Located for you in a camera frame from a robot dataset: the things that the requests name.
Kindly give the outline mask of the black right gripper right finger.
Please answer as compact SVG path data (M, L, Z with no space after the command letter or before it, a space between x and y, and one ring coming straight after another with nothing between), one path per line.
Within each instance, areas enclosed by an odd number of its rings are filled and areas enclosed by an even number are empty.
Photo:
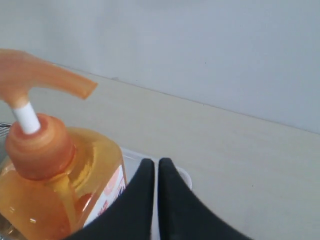
M248 240L206 207L184 182L173 161L158 162L157 209L162 240Z

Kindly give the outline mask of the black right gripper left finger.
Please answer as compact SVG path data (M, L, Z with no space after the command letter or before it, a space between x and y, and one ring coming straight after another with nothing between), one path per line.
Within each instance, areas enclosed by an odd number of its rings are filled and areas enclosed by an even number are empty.
M149 240L154 207L155 164L144 158L120 196L99 217L67 240Z

